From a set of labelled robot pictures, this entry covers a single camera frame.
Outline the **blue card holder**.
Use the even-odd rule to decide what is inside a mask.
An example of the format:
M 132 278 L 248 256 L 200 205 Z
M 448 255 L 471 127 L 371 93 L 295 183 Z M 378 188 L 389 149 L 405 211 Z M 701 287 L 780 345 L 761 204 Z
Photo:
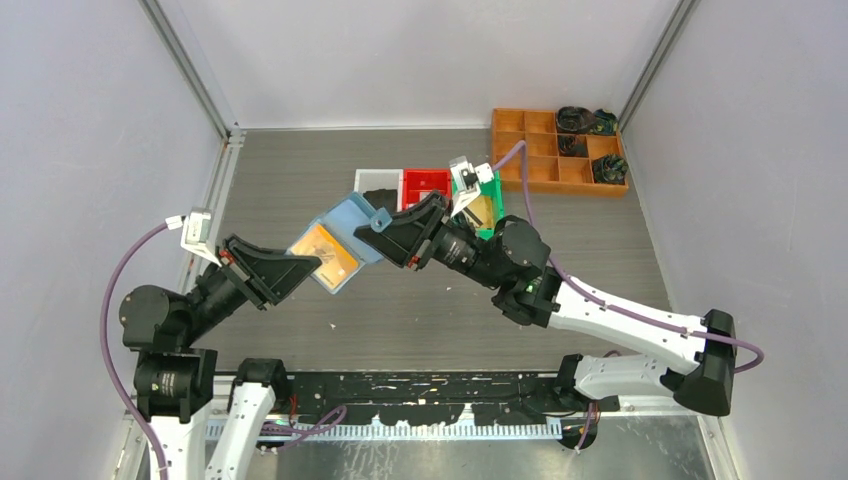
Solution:
M 325 226 L 359 260 L 360 267 L 343 284 L 342 287 L 336 290 L 328 290 L 321 283 L 317 282 L 312 275 L 311 277 L 330 294 L 337 294 L 355 275 L 359 273 L 363 267 L 382 261 L 384 258 L 381 254 L 370 248 L 362 241 L 357 240 L 353 233 L 357 227 L 367 225 L 375 218 L 388 220 L 389 216 L 389 212 L 385 209 L 375 210 L 362 194 L 358 192 L 351 192 L 334 207 L 316 217 L 302 232 L 300 237 L 310 226 L 315 223 L 320 223 Z

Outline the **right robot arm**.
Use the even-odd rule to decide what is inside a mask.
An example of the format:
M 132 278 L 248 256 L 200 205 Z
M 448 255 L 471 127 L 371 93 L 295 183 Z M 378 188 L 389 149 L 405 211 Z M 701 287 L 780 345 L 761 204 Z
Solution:
M 493 291 L 502 315 L 521 326 L 569 330 L 630 349 L 627 356 L 563 358 L 558 403 L 577 411 L 618 395 L 666 396 L 697 413 L 731 411 L 736 368 L 733 317 L 712 309 L 675 314 L 608 294 L 555 270 L 551 249 L 528 221 L 500 219 L 488 239 L 449 215 L 433 191 L 415 206 L 379 212 L 355 237 L 392 264 L 420 270 L 436 261 Z

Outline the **gold card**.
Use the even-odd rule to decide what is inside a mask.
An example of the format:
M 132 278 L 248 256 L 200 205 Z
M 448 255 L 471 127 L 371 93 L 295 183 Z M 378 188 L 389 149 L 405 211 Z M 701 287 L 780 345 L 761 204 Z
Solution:
M 312 276 L 328 290 L 336 290 L 360 267 L 359 260 L 322 224 L 315 223 L 294 242 L 289 252 L 314 256 L 321 265 Z

